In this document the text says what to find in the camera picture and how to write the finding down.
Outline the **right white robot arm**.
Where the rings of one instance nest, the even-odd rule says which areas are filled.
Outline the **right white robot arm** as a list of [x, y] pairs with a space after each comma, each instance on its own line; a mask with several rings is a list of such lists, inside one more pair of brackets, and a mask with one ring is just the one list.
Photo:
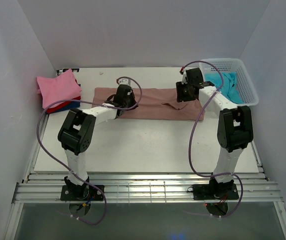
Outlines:
[[209, 109], [218, 116], [217, 140], [220, 145], [218, 161], [209, 176], [209, 183], [194, 184], [196, 200], [237, 200], [239, 194], [234, 183], [235, 168], [241, 153], [253, 141], [251, 110], [242, 105], [240, 97], [233, 98], [235, 73], [203, 74], [199, 68], [181, 68], [182, 81], [176, 83], [177, 102], [198, 100], [204, 113]]

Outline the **dusty pink t shirt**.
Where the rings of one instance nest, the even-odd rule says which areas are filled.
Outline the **dusty pink t shirt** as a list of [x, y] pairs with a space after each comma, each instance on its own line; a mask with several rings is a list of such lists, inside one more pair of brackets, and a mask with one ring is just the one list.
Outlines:
[[144, 88], [136, 109], [126, 111], [121, 118], [133, 120], [196, 120], [202, 106], [198, 100], [177, 102], [174, 88]]

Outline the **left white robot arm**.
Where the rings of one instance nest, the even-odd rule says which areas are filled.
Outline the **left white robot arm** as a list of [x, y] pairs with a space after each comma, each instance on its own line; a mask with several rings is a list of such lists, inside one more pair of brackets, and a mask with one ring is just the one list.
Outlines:
[[71, 109], [58, 133], [58, 141], [67, 157], [67, 165], [71, 169], [64, 178], [69, 193], [78, 200], [89, 195], [89, 181], [86, 171], [85, 151], [89, 148], [94, 128], [103, 122], [120, 117], [124, 108], [136, 108], [137, 102], [130, 83], [120, 83], [116, 93], [107, 98], [102, 106], [90, 109]]

